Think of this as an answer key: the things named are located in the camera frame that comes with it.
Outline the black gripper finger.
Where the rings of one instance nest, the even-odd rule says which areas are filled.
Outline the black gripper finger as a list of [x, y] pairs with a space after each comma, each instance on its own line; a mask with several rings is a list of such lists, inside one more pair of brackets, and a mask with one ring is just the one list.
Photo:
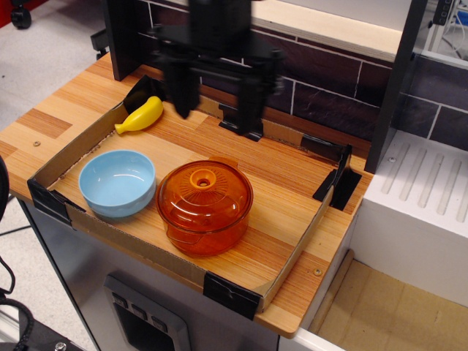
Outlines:
[[237, 133], [243, 136], [263, 136], [262, 116], [268, 89], [260, 77], [246, 76], [238, 91], [236, 114]]
[[200, 103], [199, 77], [186, 62], [166, 61], [163, 72], [176, 112], [187, 118]]

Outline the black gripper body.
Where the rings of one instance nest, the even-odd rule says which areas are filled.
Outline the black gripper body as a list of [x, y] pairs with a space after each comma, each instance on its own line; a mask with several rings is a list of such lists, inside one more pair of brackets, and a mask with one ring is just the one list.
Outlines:
[[182, 25], [158, 25], [150, 31], [158, 43], [158, 63], [186, 62], [199, 77], [240, 84], [255, 75], [268, 91], [282, 89], [278, 68], [283, 52], [252, 31], [250, 1], [189, 1]]

